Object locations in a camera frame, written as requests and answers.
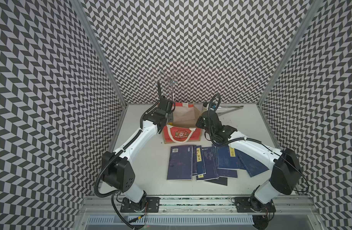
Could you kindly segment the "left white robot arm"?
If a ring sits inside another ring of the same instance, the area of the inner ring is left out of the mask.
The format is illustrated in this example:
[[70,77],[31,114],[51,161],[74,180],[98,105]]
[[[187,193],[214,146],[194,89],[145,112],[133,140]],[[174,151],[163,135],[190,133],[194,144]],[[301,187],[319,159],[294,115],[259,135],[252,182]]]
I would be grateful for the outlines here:
[[160,134],[167,124],[176,103],[160,96],[158,101],[140,117],[140,127],[114,152],[105,152],[102,156],[101,171],[95,181],[94,193],[98,197],[107,197],[122,193],[130,209],[142,211],[146,206],[146,192],[135,183],[133,162],[146,143],[156,134]]

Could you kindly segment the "red burlap canvas bag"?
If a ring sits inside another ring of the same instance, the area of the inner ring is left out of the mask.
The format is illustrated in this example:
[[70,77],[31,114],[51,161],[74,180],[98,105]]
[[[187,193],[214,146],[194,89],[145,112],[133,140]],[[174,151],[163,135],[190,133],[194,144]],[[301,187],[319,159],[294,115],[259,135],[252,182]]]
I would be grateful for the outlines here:
[[176,103],[172,113],[172,121],[168,121],[163,128],[165,144],[185,142],[197,142],[201,140],[201,129],[196,123],[201,115],[200,110],[194,104]]

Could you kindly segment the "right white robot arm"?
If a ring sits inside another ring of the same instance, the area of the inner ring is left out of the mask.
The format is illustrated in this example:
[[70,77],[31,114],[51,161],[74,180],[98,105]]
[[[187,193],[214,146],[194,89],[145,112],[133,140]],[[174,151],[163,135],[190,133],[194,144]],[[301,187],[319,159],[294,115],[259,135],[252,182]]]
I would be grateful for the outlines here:
[[205,130],[216,147],[228,145],[271,170],[270,178],[258,186],[250,197],[245,198],[244,203],[252,212],[270,211],[273,208],[272,200],[281,194],[291,195],[303,176],[293,150],[272,148],[249,138],[236,128],[223,125],[214,111],[203,112],[196,127]]

